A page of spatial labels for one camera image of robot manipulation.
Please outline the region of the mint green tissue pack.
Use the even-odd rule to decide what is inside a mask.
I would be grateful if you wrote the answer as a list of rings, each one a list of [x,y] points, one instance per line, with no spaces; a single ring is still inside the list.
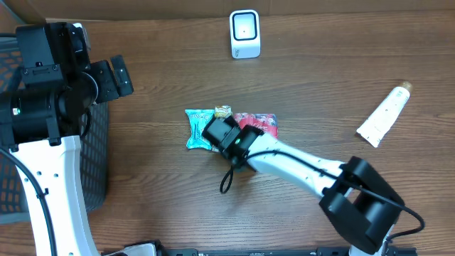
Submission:
[[[188,149],[211,150],[211,143],[202,135],[205,126],[213,118],[215,110],[185,110],[190,124],[191,135],[186,143]]]

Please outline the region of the green yellow snack packet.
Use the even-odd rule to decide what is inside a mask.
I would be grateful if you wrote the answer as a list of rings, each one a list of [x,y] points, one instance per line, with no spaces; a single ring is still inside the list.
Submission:
[[[214,117],[215,118],[221,118],[225,119],[232,115],[232,108],[229,105],[216,105],[215,106],[215,112],[214,112]]]

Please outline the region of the purple red liner pack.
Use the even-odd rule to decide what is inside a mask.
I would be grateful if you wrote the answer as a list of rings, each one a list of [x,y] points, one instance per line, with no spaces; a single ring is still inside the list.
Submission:
[[[235,121],[241,128],[250,125],[278,138],[278,120],[275,114],[234,113]]]

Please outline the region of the white tube gold cap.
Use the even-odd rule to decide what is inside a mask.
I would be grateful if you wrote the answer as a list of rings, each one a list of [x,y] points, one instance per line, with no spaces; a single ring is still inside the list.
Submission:
[[[357,128],[356,133],[373,147],[378,148],[383,137],[399,117],[407,104],[413,86],[409,81],[394,87],[370,116]]]

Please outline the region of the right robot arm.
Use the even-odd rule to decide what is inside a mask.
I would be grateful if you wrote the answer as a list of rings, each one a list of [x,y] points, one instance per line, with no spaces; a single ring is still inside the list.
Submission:
[[[278,176],[315,195],[350,255],[385,255],[404,202],[366,161],[322,159],[286,145],[256,127],[234,125],[222,133],[221,152],[234,169]]]

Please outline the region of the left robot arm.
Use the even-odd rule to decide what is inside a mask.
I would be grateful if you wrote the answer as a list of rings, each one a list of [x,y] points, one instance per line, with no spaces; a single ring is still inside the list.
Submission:
[[[22,62],[1,94],[1,153],[24,188],[38,255],[96,255],[80,178],[81,124],[94,105],[133,93],[124,59],[91,62],[80,23],[20,26]]]

